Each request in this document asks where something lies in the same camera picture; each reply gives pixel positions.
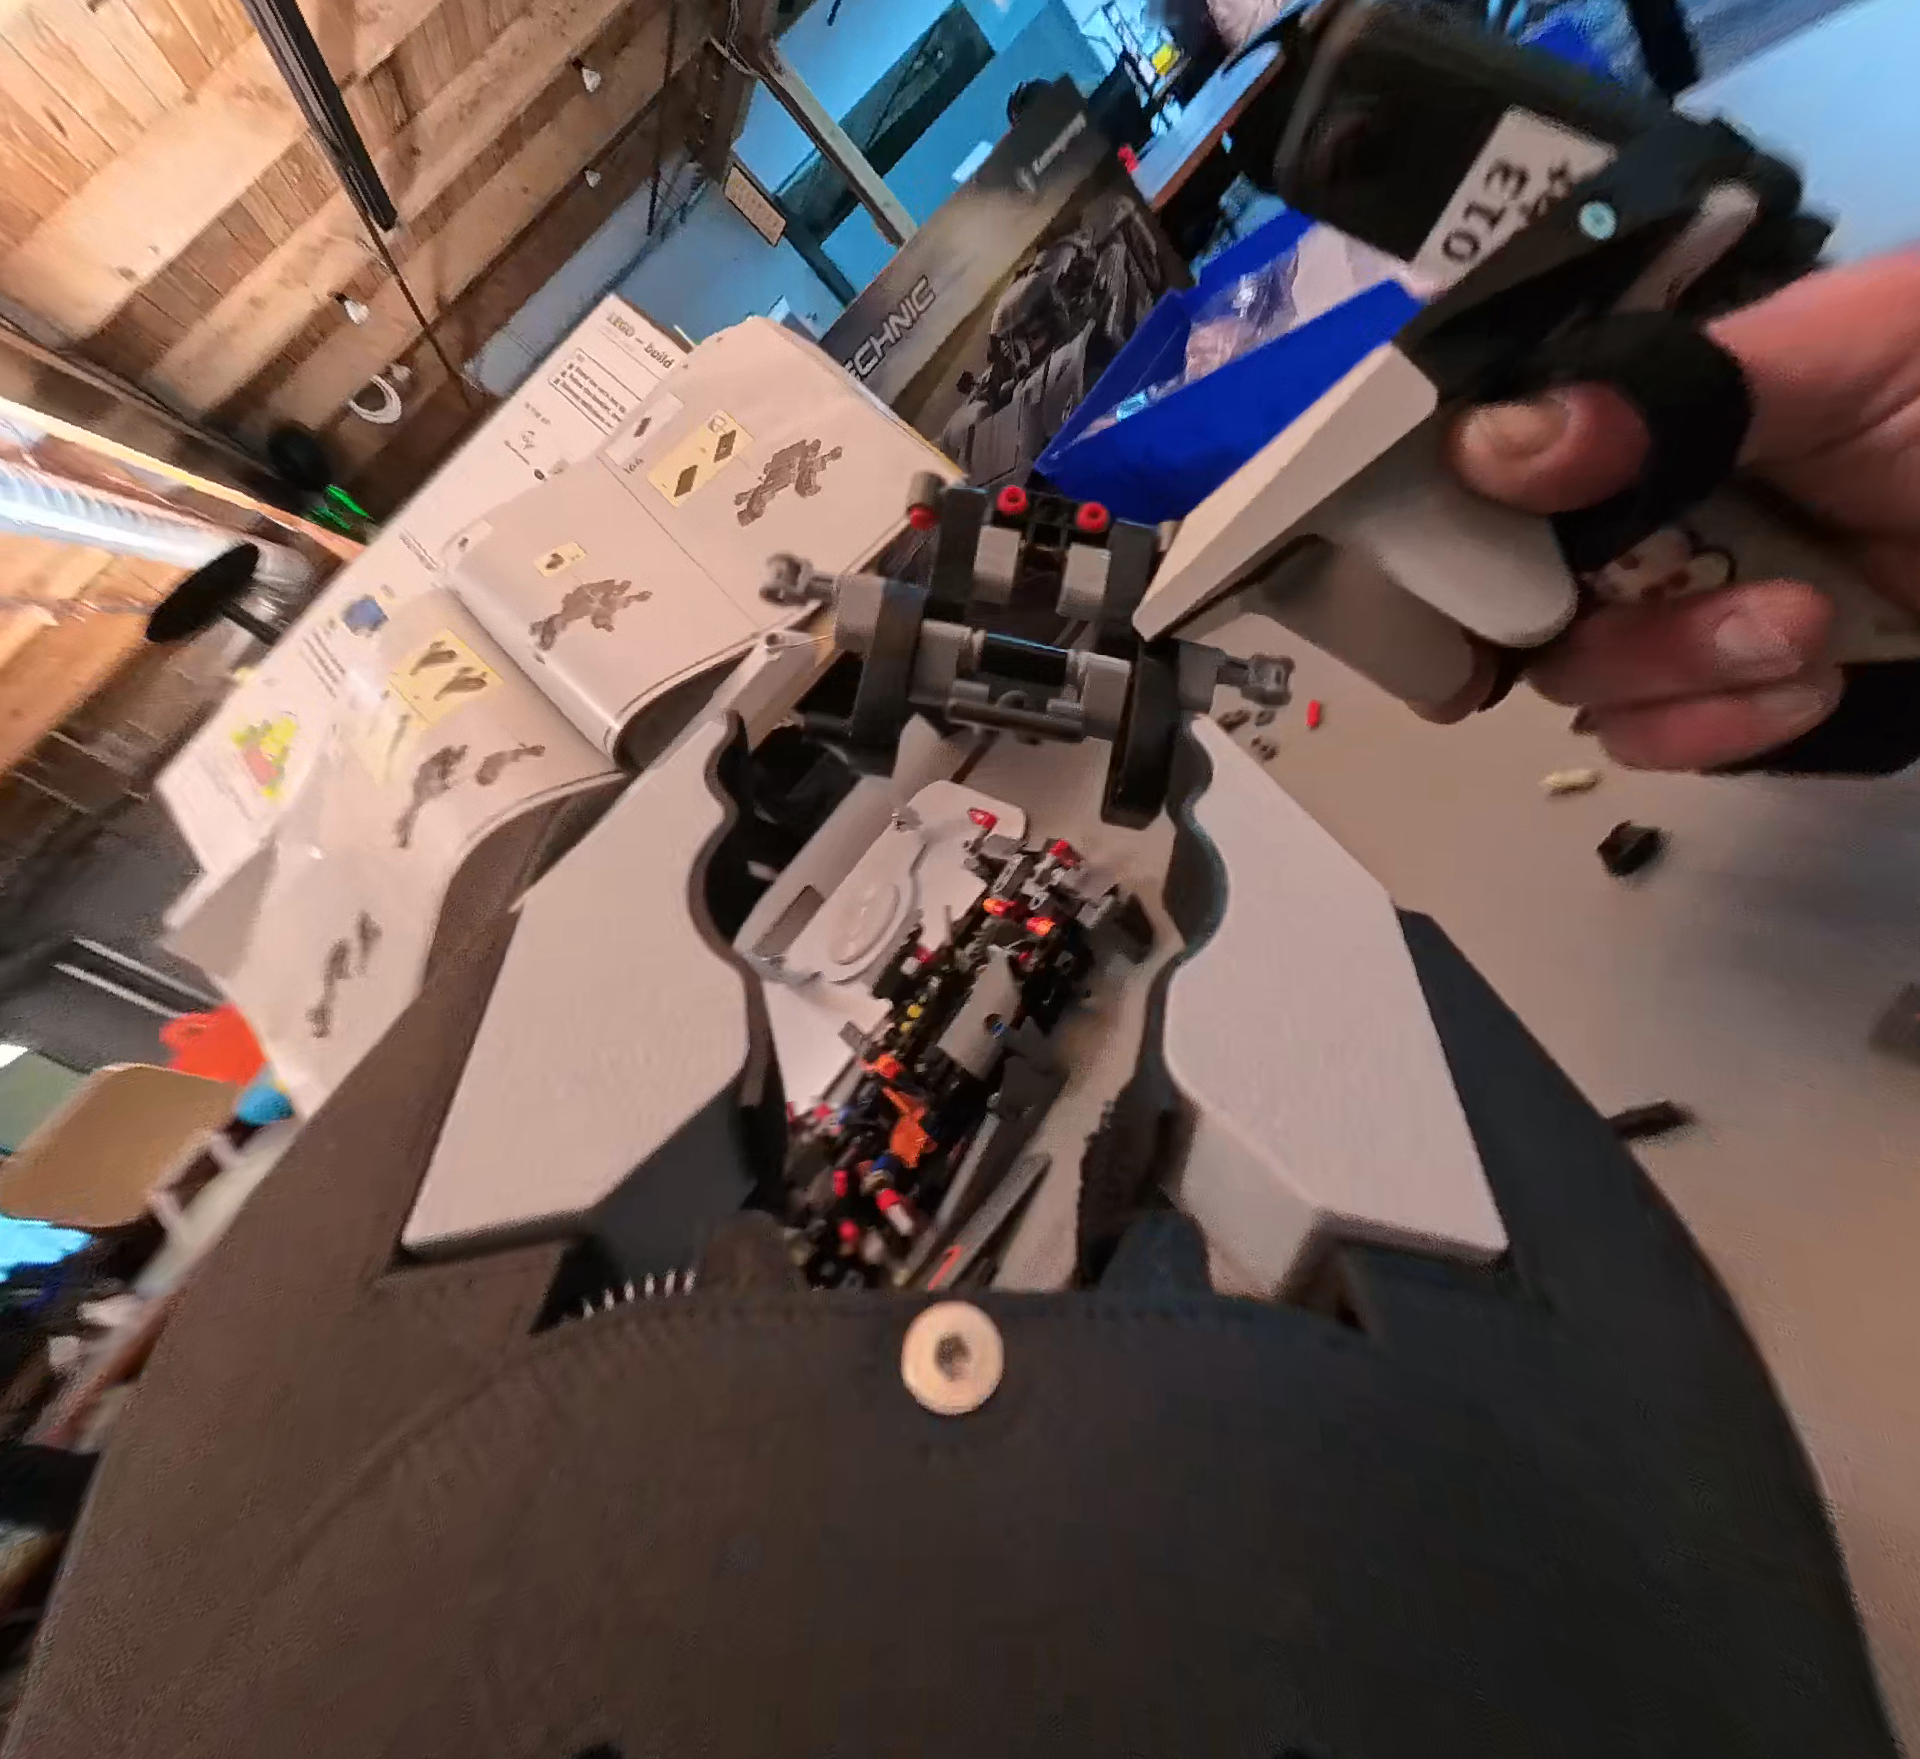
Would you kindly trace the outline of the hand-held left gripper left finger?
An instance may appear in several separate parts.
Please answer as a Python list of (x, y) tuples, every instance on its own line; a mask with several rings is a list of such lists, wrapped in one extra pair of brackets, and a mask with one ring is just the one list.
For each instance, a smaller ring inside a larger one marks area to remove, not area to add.
[(694, 1260), (754, 1187), (758, 986), (707, 905), (738, 721), (704, 721), (524, 898), (400, 1246)]

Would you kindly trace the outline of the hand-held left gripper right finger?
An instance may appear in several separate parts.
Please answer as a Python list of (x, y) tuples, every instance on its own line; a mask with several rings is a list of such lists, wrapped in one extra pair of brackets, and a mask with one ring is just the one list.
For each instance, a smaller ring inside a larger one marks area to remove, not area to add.
[(1298, 1300), (1347, 1249), (1495, 1268), (1507, 1229), (1398, 907), (1212, 719), (1173, 751), (1139, 1051), (1082, 1153), (1076, 1277), (1153, 1214)]

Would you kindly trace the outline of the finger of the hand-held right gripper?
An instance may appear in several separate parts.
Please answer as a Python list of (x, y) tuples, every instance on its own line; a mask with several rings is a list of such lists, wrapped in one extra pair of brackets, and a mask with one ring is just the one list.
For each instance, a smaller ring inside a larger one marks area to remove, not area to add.
[(1139, 639), (1175, 636), (1230, 596), (1435, 407), (1433, 381), (1399, 347), (1367, 353), (1178, 525), (1134, 613)]

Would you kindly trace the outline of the black grey lego subassembly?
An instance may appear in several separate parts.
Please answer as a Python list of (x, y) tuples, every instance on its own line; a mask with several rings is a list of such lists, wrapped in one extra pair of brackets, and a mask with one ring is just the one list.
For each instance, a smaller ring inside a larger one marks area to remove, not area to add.
[(763, 562), (760, 596), (828, 607), (837, 660), (856, 660), (830, 669), (843, 688), (801, 708), (802, 730), (853, 769), (892, 770), (910, 719), (943, 735), (1099, 740), (1099, 814), (1144, 829), (1168, 807), (1179, 739), (1218, 688), (1267, 708), (1290, 701), (1286, 658), (1139, 638), (1163, 547), (1156, 526), (1094, 501), (930, 474), (913, 478), (906, 521), (922, 574), (828, 574), (792, 552)]

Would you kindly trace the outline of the lego car chassis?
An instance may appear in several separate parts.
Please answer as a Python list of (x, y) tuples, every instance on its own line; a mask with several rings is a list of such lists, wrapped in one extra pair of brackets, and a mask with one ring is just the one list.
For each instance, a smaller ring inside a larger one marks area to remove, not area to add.
[(763, 991), (783, 1234), (819, 1292), (939, 1292), (990, 1257), (1048, 1168), (1031, 1141), (1069, 1079), (1059, 1024), (1153, 945), (1139, 899), (1069, 839), (951, 796), (977, 836), (949, 934), (902, 941), (869, 993)]

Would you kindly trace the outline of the dark lego set box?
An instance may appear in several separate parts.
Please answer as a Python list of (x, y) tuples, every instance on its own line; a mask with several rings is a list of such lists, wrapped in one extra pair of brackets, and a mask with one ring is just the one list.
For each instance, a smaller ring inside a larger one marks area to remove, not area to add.
[(1064, 77), (830, 325), (825, 353), (972, 484), (1025, 482), (1188, 265)]

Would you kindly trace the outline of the lego instruction booklet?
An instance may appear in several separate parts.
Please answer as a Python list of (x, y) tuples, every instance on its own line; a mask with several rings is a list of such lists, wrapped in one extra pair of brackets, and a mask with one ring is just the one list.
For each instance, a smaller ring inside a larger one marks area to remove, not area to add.
[(789, 552), (876, 556), (962, 471), (752, 316), (683, 353), (603, 302), (332, 574), (162, 773), (200, 878), (172, 949), (299, 1117), (629, 779), (622, 735), (802, 619)]

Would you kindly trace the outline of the person's right hand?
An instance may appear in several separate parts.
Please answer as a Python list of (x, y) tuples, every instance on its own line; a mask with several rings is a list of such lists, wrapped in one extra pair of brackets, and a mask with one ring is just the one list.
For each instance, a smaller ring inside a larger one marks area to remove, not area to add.
[[(1843, 562), (1918, 605), (1916, 250), (1814, 272), (1722, 316), (1751, 400), (1740, 464)], [(1578, 384), (1460, 411), (1452, 471), (1535, 514), (1631, 489), (1650, 432), (1616, 388)], [(1916, 665), (1877, 681), (1836, 661), (1832, 605), (1799, 582), (1603, 605), (1536, 655), (1543, 701), (1644, 773), (1877, 779), (1916, 765)]]

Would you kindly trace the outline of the blue storage bin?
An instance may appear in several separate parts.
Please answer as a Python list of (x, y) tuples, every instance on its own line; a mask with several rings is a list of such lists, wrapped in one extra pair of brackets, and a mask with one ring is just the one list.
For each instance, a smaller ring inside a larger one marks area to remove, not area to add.
[(1208, 380), (1184, 381), (1188, 323), (1201, 301), (1313, 231), (1335, 235), (1283, 211), (1208, 259), (1189, 288), (1163, 295), (1042, 450), (1035, 474), (1118, 518), (1182, 518), (1389, 342), (1428, 288), (1401, 260), (1342, 236), (1354, 276), (1342, 305)]

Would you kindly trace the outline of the clear plastic bags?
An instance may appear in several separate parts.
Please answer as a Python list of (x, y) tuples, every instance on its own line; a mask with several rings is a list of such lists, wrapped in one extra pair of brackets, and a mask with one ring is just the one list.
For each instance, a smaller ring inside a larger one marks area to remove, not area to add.
[(1313, 231), (1208, 295), (1188, 323), (1184, 381), (1212, 377), (1238, 358), (1342, 305), (1354, 291), (1338, 235)]

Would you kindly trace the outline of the beige chair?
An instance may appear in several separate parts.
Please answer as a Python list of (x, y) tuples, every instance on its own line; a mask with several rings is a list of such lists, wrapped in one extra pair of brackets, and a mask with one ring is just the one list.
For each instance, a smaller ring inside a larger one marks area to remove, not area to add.
[(173, 1067), (103, 1067), (4, 1157), (2, 1214), (84, 1234), (134, 1223), (227, 1125), (235, 1098), (227, 1081)]

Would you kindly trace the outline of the silver air duct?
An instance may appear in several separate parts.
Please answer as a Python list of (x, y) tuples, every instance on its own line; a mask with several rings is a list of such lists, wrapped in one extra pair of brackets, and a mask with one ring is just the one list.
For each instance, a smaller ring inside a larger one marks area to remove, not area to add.
[(322, 583), (299, 547), (50, 476), (11, 453), (2, 458), (2, 533), (172, 566), (217, 607), (248, 596), (307, 603)]

